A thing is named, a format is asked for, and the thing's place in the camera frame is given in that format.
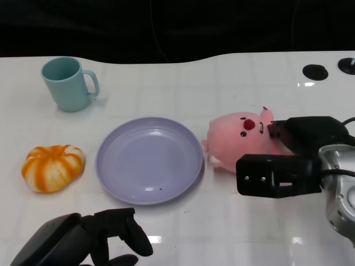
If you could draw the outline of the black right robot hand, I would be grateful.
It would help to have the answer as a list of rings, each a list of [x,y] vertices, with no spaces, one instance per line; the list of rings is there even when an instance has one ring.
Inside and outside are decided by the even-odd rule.
[[[354,137],[343,122],[330,116],[291,117],[272,122],[270,136],[278,139],[291,155],[245,154],[236,161],[236,183],[244,196],[285,198],[320,193],[326,176],[354,177],[351,170],[326,166],[320,149],[354,147]]]

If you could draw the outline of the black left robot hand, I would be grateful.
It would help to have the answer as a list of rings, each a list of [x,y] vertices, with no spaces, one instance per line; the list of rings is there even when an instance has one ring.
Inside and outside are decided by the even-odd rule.
[[[12,265],[135,265],[153,254],[152,245],[134,219],[133,208],[108,209],[94,215],[71,213],[43,224],[12,260]],[[108,239],[119,237],[134,254],[109,257]]]

